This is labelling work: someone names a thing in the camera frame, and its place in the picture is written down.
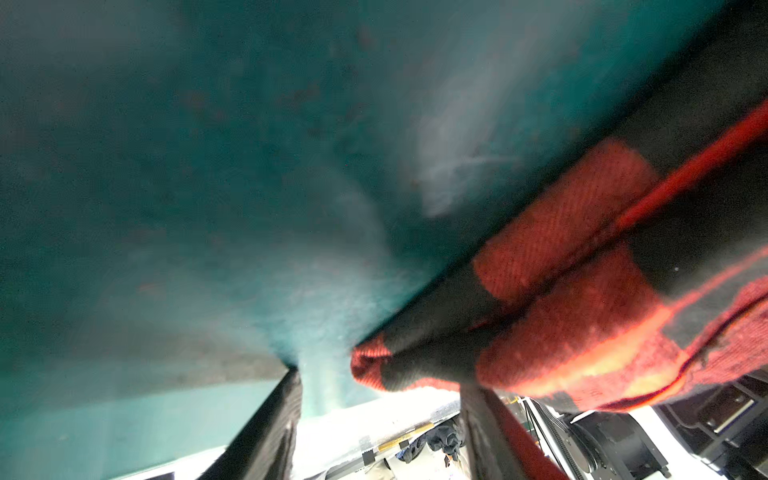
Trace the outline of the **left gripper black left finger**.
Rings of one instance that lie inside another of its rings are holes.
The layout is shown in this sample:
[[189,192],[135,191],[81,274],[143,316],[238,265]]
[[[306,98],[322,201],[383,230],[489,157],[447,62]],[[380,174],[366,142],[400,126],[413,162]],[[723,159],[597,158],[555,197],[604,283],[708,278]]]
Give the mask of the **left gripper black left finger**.
[[200,480],[288,479],[302,393],[300,373],[291,367]]

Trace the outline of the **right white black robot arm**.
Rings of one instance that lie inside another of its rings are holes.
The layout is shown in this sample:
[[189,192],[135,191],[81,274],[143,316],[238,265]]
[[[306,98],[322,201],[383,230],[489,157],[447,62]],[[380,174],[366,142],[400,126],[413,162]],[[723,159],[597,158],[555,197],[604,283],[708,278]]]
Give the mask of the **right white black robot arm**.
[[524,427],[569,479],[764,479],[767,370],[627,414],[519,402]]

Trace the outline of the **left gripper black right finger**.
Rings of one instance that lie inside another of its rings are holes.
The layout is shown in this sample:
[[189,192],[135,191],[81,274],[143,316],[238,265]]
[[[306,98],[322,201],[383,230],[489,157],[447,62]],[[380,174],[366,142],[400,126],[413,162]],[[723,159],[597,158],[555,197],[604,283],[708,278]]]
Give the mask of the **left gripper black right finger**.
[[473,479],[556,480],[566,477],[545,457],[495,392],[463,384],[460,401]]

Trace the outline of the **red black plaid shirt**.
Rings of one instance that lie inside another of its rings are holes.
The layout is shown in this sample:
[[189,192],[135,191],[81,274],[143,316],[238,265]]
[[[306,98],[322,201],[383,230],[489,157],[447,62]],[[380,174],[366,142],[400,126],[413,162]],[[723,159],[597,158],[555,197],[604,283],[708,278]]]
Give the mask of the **red black plaid shirt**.
[[352,352],[382,391],[628,411],[767,364],[767,5]]

